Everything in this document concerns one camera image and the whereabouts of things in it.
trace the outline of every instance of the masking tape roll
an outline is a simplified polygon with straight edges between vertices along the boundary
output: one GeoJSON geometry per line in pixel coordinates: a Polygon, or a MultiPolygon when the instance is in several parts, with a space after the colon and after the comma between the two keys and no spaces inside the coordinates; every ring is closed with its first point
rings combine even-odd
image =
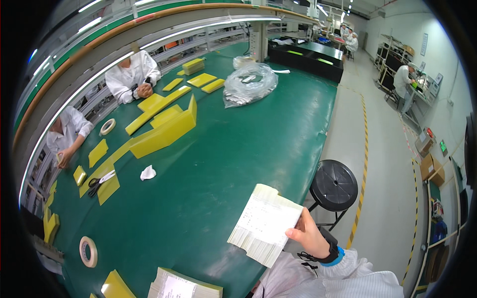
{"type": "Polygon", "coordinates": [[[106,121],[102,127],[101,127],[101,130],[100,130],[100,133],[102,135],[105,135],[105,134],[108,134],[110,131],[113,130],[113,128],[116,126],[116,120],[115,119],[109,119],[108,121],[106,121]]]}
{"type": "Polygon", "coordinates": [[[96,250],[96,244],[91,238],[84,236],[80,241],[80,256],[81,261],[86,265],[86,267],[94,268],[98,262],[98,251],[96,250]],[[86,246],[90,247],[90,258],[86,257],[86,246]]]}

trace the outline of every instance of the plastic bag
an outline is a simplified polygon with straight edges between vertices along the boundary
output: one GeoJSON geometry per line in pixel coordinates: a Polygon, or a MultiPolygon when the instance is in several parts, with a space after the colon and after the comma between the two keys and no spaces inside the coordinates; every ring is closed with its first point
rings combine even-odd
{"type": "Polygon", "coordinates": [[[232,62],[235,70],[242,68],[249,63],[255,63],[255,58],[249,56],[238,56],[235,57],[232,62]]]}
{"type": "Polygon", "coordinates": [[[247,105],[270,94],[278,76],[264,63],[251,63],[231,73],[224,83],[225,108],[247,105]]]}

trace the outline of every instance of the paper tag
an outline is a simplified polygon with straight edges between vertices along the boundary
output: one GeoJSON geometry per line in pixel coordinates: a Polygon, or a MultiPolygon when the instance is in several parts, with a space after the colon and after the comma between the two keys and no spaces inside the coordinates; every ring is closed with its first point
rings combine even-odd
{"type": "Polygon", "coordinates": [[[421,140],[421,143],[424,143],[424,140],[425,140],[425,133],[424,132],[421,132],[421,134],[419,135],[419,140],[421,140]]]}
{"type": "Polygon", "coordinates": [[[252,195],[237,226],[252,232],[256,239],[266,243],[285,245],[288,240],[285,231],[295,227],[300,215],[301,210],[273,205],[252,195]]]}
{"type": "Polygon", "coordinates": [[[194,288],[193,284],[168,276],[162,298],[192,298],[194,288]]]}

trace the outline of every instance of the green exit sign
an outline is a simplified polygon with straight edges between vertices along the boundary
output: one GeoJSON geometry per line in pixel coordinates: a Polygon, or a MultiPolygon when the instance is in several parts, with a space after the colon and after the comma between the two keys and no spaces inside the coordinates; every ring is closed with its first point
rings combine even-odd
{"type": "Polygon", "coordinates": [[[442,155],[446,156],[447,155],[447,146],[444,143],[444,140],[441,141],[440,145],[441,145],[442,155]]]}

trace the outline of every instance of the yellow floor line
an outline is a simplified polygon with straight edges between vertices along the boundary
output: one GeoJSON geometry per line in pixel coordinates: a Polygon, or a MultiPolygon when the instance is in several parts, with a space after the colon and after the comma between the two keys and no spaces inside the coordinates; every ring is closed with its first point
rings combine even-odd
{"type": "Polygon", "coordinates": [[[364,102],[364,96],[348,87],[340,85],[346,89],[349,89],[361,96],[361,105],[363,106],[363,116],[364,116],[364,169],[363,169],[363,181],[361,182],[361,192],[359,195],[359,203],[358,203],[358,210],[356,210],[356,217],[354,218],[353,227],[351,228],[351,234],[348,239],[348,244],[346,245],[346,249],[351,248],[351,244],[353,243],[354,234],[356,233],[356,229],[358,228],[359,217],[361,215],[361,208],[363,207],[363,199],[364,199],[364,191],[366,188],[366,177],[368,175],[368,121],[366,118],[366,104],[364,102]]]}
{"type": "Polygon", "coordinates": [[[413,163],[414,187],[415,187],[415,190],[416,190],[416,222],[415,222],[415,225],[414,225],[413,247],[411,248],[411,255],[409,256],[409,261],[407,262],[407,268],[406,268],[406,272],[404,273],[404,277],[403,277],[403,281],[401,282],[401,286],[403,286],[404,280],[406,279],[407,272],[409,271],[409,265],[411,264],[411,259],[413,257],[414,244],[416,243],[416,231],[417,231],[417,181],[416,181],[416,170],[414,169],[415,160],[413,158],[411,158],[411,161],[413,163]]]}

